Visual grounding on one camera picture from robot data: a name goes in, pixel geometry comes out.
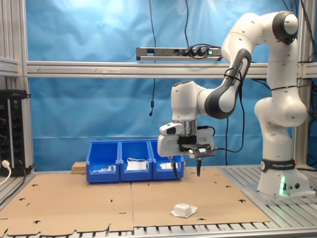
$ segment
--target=white item in bin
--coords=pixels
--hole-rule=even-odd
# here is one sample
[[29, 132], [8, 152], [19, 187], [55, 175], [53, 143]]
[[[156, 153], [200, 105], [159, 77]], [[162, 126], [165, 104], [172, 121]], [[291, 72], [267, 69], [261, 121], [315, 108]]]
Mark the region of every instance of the white item in bin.
[[145, 159], [127, 159], [128, 166], [127, 170], [146, 170], [147, 169], [147, 161]]
[[189, 217], [197, 211], [197, 207], [190, 206], [186, 203], [178, 203], [174, 207], [174, 211], [171, 211], [175, 217]]
[[161, 167], [162, 170], [172, 170], [172, 163], [164, 163], [164, 164], [160, 164], [159, 165]]
[[94, 170], [94, 172], [111, 172], [115, 171], [115, 165], [110, 165], [108, 168], [101, 168], [100, 170]]

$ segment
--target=black electrical panel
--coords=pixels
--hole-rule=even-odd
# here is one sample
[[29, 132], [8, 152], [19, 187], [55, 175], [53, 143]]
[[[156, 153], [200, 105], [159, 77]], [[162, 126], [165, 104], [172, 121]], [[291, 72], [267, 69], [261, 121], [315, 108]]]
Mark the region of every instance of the black electrical panel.
[[[9, 109], [8, 100], [0, 99], [0, 161], [8, 160], [11, 166]], [[5, 176], [7, 174], [8, 170], [1, 167], [0, 175]]]
[[18, 160], [21, 160], [23, 166], [25, 166], [21, 99], [10, 99], [10, 109], [14, 164], [16, 164]]
[[[12, 176], [23, 176], [24, 172], [18, 164], [22, 161], [27, 174], [32, 167], [25, 167], [22, 100], [28, 95], [22, 90], [0, 90], [0, 159], [8, 160], [12, 168]], [[0, 176], [6, 176], [8, 170], [0, 167]]]

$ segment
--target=white cable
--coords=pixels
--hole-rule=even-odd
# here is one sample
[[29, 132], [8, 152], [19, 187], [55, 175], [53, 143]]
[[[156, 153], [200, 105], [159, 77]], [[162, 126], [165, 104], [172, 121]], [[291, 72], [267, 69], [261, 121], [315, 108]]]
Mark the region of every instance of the white cable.
[[5, 180], [3, 180], [3, 181], [0, 183], [0, 186], [1, 186], [2, 184], [4, 184], [4, 183], [10, 178], [10, 176], [11, 176], [10, 162], [9, 162], [8, 160], [4, 160], [4, 161], [2, 161], [1, 164], [2, 164], [3, 167], [5, 167], [7, 170], [9, 170], [9, 175], [6, 177]]

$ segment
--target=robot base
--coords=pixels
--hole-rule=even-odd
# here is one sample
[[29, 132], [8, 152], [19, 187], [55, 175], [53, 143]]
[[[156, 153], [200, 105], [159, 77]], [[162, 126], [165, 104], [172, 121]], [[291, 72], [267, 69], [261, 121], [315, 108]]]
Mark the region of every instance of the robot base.
[[268, 170], [261, 173], [259, 184], [249, 184], [247, 190], [265, 205], [296, 198], [314, 198], [316, 192], [311, 189], [314, 181], [308, 180], [297, 169]]
[[258, 201], [260, 201], [264, 205], [272, 205], [273, 203], [279, 204], [280, 201], [285, 200], [288, 202], [289, 199], [296, 199], [296, 198], [315, 198], [316, 193], [315, 191], [306, 191], [306, 192], [300, 192], [298, 194], [292, 195], [292, 196], [270, 196], [266, 195], [264, 193], [261, 193], [258, 191], [258, 184], [248, 184], [245, 187], [246, 192], [242, 190], [247, 197], [249, 197], [252, 200], [252, 197], [256, 198]]

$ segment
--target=black cable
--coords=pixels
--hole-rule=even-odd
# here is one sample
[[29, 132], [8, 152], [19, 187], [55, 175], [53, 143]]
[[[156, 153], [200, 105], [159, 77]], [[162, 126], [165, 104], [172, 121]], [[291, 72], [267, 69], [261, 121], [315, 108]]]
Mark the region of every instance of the black cable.
[[209, 45], [209, 44], [196, 44], [196, 45], [193, 45], [193, 46], [189, 46], [189, 43], [188, 43], [188, 37], [187, 37], [187, 25], [188, 25], [188, 15], [189, 15], [189, 8], [188, 8], [188, 2], [187, 0], [185, 0], [186, 2], [186, 8], [187, 8], [187, 17], [186, 17], [186, 24], [185, 24], [185, 38], [186, 38], [186, 43], [187, 43], [187, 51], [188, 51], [188, 54], [190, 57], [194, 58], [194, 59], [197, 59], [197, 60], [201, 60], [201, 59], [205, 59], [207, 57], [216, 57], [216, 55], [212, 55], [212, 56], [205, 56], [205, 57], [198, 57], [196, 58], [195, 56], [193, 56], [191, 53], [190, 53], [190, 50], [192, 48], [194, 48], [195, 46], [207, 46], [207, 47], [213, 47], [213, 48], [219, 48], [221, 49], [221, 47], [218, 47], [218, 46], [213, 46], [213, 45]]
[[[154, 38], [154, 47], [156, 48], [157, 41], [155, 39], [155, 34], [154, 34], [151, 0], [149, 0], [149, 4], [150, 4], [150, 16], [151, 16], [152, 32], [153, 32], [153, 38]], [[149, 116], [153, 115], [153, 108], [154, 108], [154, 92], [155, 92], [155, 82], [156, 82], [156, 80], [155, 80], [155, 78], [153, 80], [154, 80], [154, 84], [153, 84], [153, 93], [152, 93], [152, 101], [151, 101], [151, 112], [150, 112]]]
[[[226, 73], [229, 71], [229, 70], [232, 70], [232, 69], [236, 69], [238, 72], [239, 72], [239, 76], [240, 76], [240, 79], [237, 78], [237, 77], [234, 77], [234, 76], [231, 76], [231, 75], [227, 75]], [[233, 150], [228, 150], [227, 148], [227, 138], [228, 138], [228, 125], [229, 125], [229, 119], [227, 118], [227, 129], [226, 129], [226, 148], [215, 148], [215, 150], [225, 150], [226, 152], [229, 151], [229, 152], [232, 152], [232, 153], [238, 153], [242, 150], [243, 148], [243, 144], [244, 144], [244, 127], [245, 127], [245, 112], [244, 112], [244, 108], [243, 108], [243, 104], [242, 104], [242, 74], [241, 74], [241, 71], [237, 68], [229, 68], [226, 70], [226, 72], [224, 73], [224, 76], [225, 77], [231, 77], [231, 78], [234, 78], [236, 80], [239, 80], [240, 81], [240, 92], [239, 92], [239, 99], [240, 99], [240, 104], [241, 104], [241, 109], [242, 109], [242, 114], [243, 114], [243, 122], [242, 122], [242, 142], [241, 142], [241, 148], [237, 151], [233, 151]], [[227, 153], [225, 153], [225, 158], [226, 158], [226, 165], [228, 163], [227, 161]]]
[[298, 7], [297, 7], [297, 0], [295, 0], [295, 11], [296, 17], [298, 16]]
[[282, 0], [282, 1], [283, 1], [284, 5], [285, 5], [286, 9], [289, 11], [288, 6], [286, 5], [285, 1], [284, 0]]
[[226, 165], [228, 165], [228, 129], [229, 129], [229, 117], [227, 117], [227, 127], [226, 127], [226, 147], [225, 147], [225, 151], [224, 151], [224, 157], [225, 157], [225, 161], [226, 161]]
[[187, 42], [187, 47], [189, 47], [188, 39], [187, 39], [187, 33], [186, 33], [189, 10], [188, 10], [188, 2], [187, 2], [187, 0], [185, 0], [185, 2], [186, 2], [186, 7], [187, 7], [187, 18], [186, 18], [186, 25], [185, 25], [185, 38], [186, 38], [186, 42]]
[[225, 149], [225, 148], [216, 148], [215, 150], [225, 150], [225, 151], [229, 151], [229, 152], [232, 152], [232, 153], [238, 153], [242, 150], [243, 148], [243, 143], [244, 143], [244, 125], [245, 125], [245, 112], [244, 112], [244, 108], [243, 108], [243, 105], [242, 105], [242, 102], [240, 101], [240, 104], [241, 104], [241, 109], [242, 109], [242, 113], [243, 113], [243, 126], [242, 126], [242, 142], [241, 142], [241, 148], [239, 150], [228, 150], [228, 149]]
[[290, 8], [290, 10], [291, 10], [292, 12], [294, 12], [294, 11], [293, 11], [293, 5], [294, 5], [294, 0], [289, 0], [289, 8]]
[[297, 170], [317, 172], [317, 170], [314, 170], [314, 169], [303, 169], [303, 168], [297, 168]]
[[23, 163], [22, 161], [18, 160], [18, 163], [17, 163], [22, 169], [23, 169], [23, 172], [24, 172], [24, 178], [23, 178], [23, 181], [22, 183], [20, 183], [20, 185], [12, 192], [10, 193], [7, 197], [5, 197], [1, 202], [0, 202], [0, 207], [4, 204], [5, 201], [8, 200], [8, 198], [10, 198], [13, 194], [15, 194], [21, 187], [22, 185], [24, 184], [25, 180], [26, 180], [26, 172], [25, 172], [25, 168], [23, 166]]
[[197, 127], [197, 130], [207, 129], [207, 128], [212, 128], [212, 129], [213, 129], [213, 134], [212, 134], [212, 136], [214, 136], [215, 133], [216, 133], [216, 130], [215, 130], [215, 128], [213, 128], [212, 126], [209, 126], [209, 125], [199, 125], [199, 126]]
[[260, 81], [254, 79], [254, 78], [251, 78], [251, 79], [252, 79], [253, 81], [257, 82], [257, 83], [263, 84], [266, 88], [268, 88], [269, 90], [271, 90], [265, 83], [260, 82]]

